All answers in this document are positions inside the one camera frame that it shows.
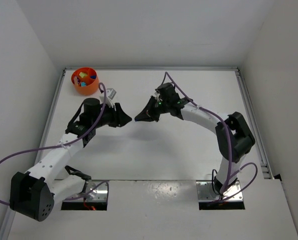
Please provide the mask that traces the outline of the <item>lime green lego brick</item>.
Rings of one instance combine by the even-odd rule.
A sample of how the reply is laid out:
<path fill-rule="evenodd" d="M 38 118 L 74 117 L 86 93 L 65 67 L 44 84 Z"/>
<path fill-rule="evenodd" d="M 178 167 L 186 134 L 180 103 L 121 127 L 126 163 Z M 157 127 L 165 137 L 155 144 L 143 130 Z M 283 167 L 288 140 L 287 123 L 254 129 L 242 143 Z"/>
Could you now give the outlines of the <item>lime green lego brick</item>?
<path fill-rule="evenodd" d="M 85 76 L 87 76 L 87 74 L 84 73 L 84 72 L 80 72 L 80 73 L 79 73 L 79 76 L 82 77 L 82 78 L 84 78 Z"/>

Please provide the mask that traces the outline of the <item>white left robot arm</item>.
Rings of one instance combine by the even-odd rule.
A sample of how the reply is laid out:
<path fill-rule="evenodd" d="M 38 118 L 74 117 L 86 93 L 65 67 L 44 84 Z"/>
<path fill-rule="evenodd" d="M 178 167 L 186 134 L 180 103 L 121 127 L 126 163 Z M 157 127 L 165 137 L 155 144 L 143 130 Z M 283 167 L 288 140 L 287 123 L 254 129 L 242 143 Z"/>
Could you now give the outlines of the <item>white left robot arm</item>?
<path fill-rule="evenodd" d="M 73 195 L 85 196 L 92 178 L 69 166 L 69 161 L 87 146 L 98 128 L 121 128 L 131 121 L 120 103 L 86 98 L 68 122 L 59 144 L 25 173 L 12 177 L 10 209 L 42 222 L 59 202 Z"/>

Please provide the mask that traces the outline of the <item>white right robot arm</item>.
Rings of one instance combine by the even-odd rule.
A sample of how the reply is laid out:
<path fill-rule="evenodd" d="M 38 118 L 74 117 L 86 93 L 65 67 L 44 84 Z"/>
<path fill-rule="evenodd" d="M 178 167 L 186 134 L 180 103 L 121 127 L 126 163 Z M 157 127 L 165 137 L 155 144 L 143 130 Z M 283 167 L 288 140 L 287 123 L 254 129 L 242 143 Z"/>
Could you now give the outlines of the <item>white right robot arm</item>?
<path fill-rule="evenodd" d="M 180 97 L 172 83 L 157 87 L 134 120 L 158 122 L 162 114 L 195 123 L 216 135 L 222 160 L 212 182 L 214 193 L 222 195 L 237 180 L 242 159 L 255 145 L 255 138 L 244 116 L 236 111 L 223 119 L 220 114 L 198 106 L 188 96 Z"/>

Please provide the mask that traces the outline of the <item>orange divided round container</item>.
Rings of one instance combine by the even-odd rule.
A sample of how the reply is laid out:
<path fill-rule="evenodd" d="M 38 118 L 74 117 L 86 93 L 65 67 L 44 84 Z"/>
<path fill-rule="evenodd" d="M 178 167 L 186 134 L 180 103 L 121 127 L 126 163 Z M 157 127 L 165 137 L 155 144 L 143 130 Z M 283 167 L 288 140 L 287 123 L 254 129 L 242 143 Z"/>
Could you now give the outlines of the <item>orange divided round container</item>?
<path fill-rule="evenodd" d="M 80 72 L 87 74 L 85 77 L 80 77 Z M 90 76 L 96 75 L 96 79 L 90 78 Z M 75 85 L 74 77 L 79 78 L 79 85 Z M 82 67 L 74 71 L 71 75 L 71 82 L 73 84 L 74 89 L 80 94 L 84 96 L 90 96 L 96 93 L 99 89 L 99 78 L 97 72 L 91 67 Z M 85 82 L 86 86 L 81 87 L 81 82 Z"/>

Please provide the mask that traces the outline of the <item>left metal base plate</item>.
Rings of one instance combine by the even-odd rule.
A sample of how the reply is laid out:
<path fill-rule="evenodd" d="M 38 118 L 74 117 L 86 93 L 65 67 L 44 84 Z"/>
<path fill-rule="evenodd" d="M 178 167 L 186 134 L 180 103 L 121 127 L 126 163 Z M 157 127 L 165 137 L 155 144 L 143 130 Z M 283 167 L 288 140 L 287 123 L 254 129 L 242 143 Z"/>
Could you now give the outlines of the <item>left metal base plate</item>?
<path fill-rule="evenodd" d="M 83 192 L 76 193 L 66 199 L 64 202 L 83 201 L 88 202 L 107 202 L 109 197 L 109 181 L 89 181 Z"/>

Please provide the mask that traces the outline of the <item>metal base plate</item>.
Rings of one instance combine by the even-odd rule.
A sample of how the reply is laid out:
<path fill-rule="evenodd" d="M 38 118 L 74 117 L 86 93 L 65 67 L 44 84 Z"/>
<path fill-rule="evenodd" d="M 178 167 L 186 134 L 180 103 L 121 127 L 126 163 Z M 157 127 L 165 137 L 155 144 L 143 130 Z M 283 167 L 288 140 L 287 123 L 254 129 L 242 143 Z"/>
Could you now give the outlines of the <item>metal base plate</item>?
<path fill-rule="evenodd" d="M 83 201 L 88 202 L 107 202 L 109 197 L 109 181 L 89 181 L 83 192 L 76 193 L 66 199 L 64 202 Z"/>
<path fill-rule="evenodd" d="M 231 185 L 223 195 L 216 194 L 212 188 L 211 181 L 197 181 L 197 197 L 198 201 L 201 203 L 209 203 L 215 201 L 225 201 L 225 202 L 242 202 L 244 200 L 243 194 L 241 192 L 240 181 L 236 181 Z"/>

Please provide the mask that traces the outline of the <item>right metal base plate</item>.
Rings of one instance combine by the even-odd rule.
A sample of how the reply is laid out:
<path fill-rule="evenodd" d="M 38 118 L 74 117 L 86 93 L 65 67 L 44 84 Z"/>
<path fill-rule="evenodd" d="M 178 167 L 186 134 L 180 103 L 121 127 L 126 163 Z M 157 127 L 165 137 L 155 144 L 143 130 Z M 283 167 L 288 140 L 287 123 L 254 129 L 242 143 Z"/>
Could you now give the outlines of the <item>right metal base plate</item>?
<path fill-rule="evenodd" d="M 215 201 L 225 201 L 225 202 L 242 202 L 244 200 L 243 194 L 241 192 L 240 181 L 236 181 L 231 185 L 223 195 L 216 194 L 212 188 L 211 181 L 197 181 L 197 197 L 198 201 L 201 203 L 209 203 Z"/>

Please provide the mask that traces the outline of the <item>aluminium table frame rail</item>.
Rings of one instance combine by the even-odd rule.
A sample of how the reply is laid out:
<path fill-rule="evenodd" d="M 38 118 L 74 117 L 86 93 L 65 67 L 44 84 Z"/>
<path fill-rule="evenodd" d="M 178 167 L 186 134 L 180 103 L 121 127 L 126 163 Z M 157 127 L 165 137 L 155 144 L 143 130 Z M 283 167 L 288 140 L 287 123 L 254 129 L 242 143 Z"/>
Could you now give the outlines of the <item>aluminium table frame rail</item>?
<path fill-rule="evenodd" d="M 242 100 L 244 103 L 244 107 L 247 113 L 247 118 L 249 121 L 250 129 L 255 138 L 255 145 L 258 154 L 258 158 L 260 161 L 261 172 L 264 179 L 274 179 L 274 175 L 270 166 L 270 162 L 268 159 L 268 155 L 263 144 L 263 140 L 258 128 L 258 123 L 255 116 L 255 111 L 253 108 L 251 96 L 249 90 L 247 88 L 247 84 L 243 78 L 243 75 L 239 68 L 235 69 L 235 75 L 238 82 L 238 86 L 242 95 Z"/>

